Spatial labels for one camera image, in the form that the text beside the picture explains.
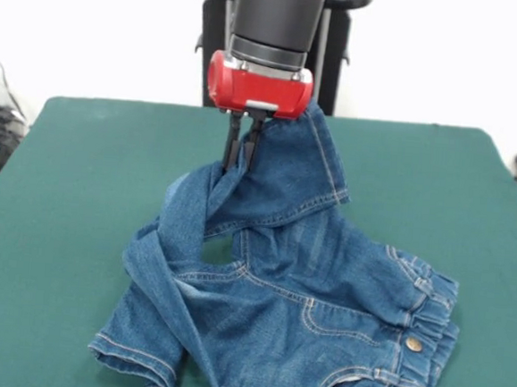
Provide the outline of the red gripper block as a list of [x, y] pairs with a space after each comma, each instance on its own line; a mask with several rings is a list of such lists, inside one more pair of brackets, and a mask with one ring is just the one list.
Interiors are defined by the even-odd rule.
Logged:
[[275, 118], [297, 118], [309, 105], [313, 93], [313, 75], [306, 68], [288, 72], [219, 50], [214, 52], [208, 66], [207, 84], [208, 95], [216, 107], [232, 111], [222, 158], [224, 172], [238, 159], [244, 112], [249, 112], [253, 121], [244, 147], [249, 170], [268, 112]]

